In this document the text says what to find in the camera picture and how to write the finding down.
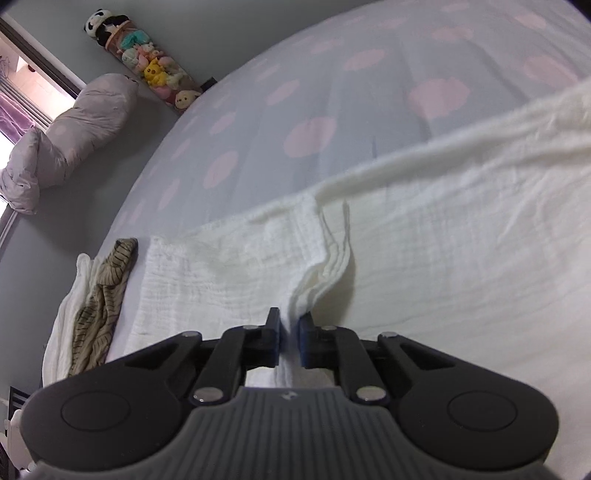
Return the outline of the plush toy storage column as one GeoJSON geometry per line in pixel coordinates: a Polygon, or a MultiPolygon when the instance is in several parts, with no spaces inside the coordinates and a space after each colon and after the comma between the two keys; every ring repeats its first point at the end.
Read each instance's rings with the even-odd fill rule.
{"type": "Polygon", "coordinates": [[[86,20],[84,31],[176,112],[183,113],[204,93],[127,15],[99,9],[86,20]]]}

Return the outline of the pink dotted bed sheet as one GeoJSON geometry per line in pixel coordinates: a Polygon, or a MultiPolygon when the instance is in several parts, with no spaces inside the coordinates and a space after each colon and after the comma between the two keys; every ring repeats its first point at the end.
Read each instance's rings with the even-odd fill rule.
{"type": "Polygon", "coordinates": [[[184,233],[590,73],[568,1],[381,1],[274,46],[171,129],[104,242],[184,233]]]}

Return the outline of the white muslin garment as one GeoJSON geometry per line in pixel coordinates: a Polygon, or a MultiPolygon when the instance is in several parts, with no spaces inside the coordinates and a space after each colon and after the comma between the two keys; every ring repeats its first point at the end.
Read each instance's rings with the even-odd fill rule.
{"type": "Polygon", "coordinates": [[[271,306],[396,331],[557,402],[590,391],[590,85],[301,194],[154,238],[131,353],[271,306]]]}

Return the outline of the pink rolled duvet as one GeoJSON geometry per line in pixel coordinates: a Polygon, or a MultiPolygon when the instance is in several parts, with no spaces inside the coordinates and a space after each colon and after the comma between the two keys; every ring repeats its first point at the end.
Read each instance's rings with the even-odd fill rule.
{"type": "Polygon", "coordinates": [[[46,130],[33,127],[14,145],[1,170],[1,198],[18,213],[34,214],[42,190],[63,185],[83,160],[120,133],[138,91],[137,81],[118,73],[88,83],[46,130]]]}

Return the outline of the brown striped garment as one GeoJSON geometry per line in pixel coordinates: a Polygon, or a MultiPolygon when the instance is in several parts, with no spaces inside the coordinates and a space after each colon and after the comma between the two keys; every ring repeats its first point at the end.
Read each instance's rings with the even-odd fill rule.
{"type": "Polygon", "coordinates": [[[105,363],[137,248],[136,238],[119,238],[100,264],[89,297],[75,317],[68,377],[105,363]]]}

